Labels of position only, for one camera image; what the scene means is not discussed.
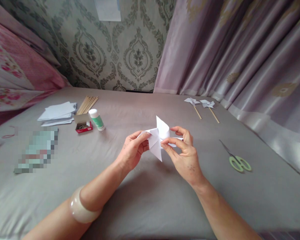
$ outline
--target satin curtain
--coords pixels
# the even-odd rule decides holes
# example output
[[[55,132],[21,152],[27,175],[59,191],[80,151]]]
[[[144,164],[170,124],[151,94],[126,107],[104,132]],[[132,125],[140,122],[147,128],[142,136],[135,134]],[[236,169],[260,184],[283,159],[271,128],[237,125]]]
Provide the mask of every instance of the satin curtain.
[[[154,92],[215,98],[300,172],[300,0],[178,1]]]

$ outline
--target white bangle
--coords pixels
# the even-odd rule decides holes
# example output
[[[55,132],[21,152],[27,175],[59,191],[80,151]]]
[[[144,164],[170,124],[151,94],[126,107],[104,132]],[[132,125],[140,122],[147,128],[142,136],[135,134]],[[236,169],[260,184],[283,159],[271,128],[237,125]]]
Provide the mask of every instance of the white bangle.
[[[97,212],[91,212],[87,210],[80,201],[80,191],[83,188],[79,187],[71,196],[70,210],[73,218],[79,223],[90,223],[99,217],[101,210]]]

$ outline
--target woman's right hand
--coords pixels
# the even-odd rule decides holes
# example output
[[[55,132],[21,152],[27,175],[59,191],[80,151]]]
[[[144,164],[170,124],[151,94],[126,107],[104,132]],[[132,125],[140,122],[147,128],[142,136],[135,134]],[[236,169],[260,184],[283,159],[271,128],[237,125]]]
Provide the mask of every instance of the woman's right hand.
[[[182,135],[183,141],[177,138],[166,138],[161,142],[161,146],[171,157],[174,166],[184,180],[192,187],[198,186],[204,182],[205,177],[200,169],[197,150],[193,146],[193,137],[187,129],[179,126],[173,127],[171,130],[176,132],[176,135]],[[182,153],[177,154],[168,143],[177,145],[182,150]]]

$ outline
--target green scissors handle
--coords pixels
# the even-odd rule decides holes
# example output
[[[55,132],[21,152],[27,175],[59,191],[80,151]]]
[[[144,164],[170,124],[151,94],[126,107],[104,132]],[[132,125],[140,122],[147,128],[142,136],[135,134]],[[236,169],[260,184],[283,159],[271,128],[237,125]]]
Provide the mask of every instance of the green scissors handle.
[[[247,171],[251,171],[252,169],[250,164],[239,156],[236,156],[235,158],[233,156],[229,157],[229,162],[231,166],[238,172],[243,172],[243,169]]]

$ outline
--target small box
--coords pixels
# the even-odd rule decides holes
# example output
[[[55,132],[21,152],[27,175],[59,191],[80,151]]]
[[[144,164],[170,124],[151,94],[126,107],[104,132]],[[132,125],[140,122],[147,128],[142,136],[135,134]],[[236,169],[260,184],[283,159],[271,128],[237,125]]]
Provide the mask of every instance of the small box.
[[[89,114],[80,114],[80,115],[73,115],[74,121],[76,122],[76,131],[77,133],[92,131],[93,126],[89,118]]]

